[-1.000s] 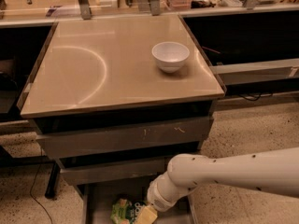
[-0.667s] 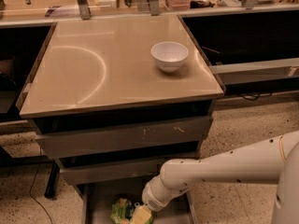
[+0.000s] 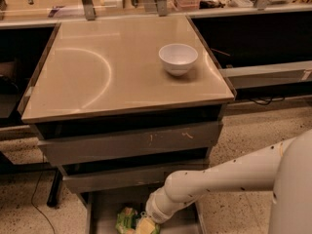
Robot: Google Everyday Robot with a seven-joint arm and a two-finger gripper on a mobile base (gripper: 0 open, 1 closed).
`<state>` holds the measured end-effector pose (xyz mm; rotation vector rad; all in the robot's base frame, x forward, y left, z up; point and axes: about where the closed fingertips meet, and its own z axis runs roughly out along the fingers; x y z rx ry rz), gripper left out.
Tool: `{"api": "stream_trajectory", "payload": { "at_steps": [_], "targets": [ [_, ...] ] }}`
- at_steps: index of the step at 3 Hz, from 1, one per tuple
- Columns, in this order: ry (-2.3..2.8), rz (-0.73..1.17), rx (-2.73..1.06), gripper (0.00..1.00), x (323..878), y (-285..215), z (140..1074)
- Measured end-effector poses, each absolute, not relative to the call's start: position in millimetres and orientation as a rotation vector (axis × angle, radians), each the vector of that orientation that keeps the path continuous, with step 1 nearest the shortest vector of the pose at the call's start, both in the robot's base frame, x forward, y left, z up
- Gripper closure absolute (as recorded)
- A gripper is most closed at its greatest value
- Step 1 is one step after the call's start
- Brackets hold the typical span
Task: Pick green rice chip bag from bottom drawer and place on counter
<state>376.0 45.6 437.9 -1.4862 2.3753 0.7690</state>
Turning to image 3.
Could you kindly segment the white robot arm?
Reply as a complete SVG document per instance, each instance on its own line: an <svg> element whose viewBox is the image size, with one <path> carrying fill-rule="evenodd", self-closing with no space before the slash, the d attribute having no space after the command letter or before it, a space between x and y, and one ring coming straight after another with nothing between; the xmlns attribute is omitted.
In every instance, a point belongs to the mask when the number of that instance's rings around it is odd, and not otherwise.
<svg viewBox="0 0 312 234"><path fill-rule="evenodd" d="M151 193L136 231L158 224L209 192L268 191L268 234L312 234L312 131L202 171L176 171Z"/></svg>

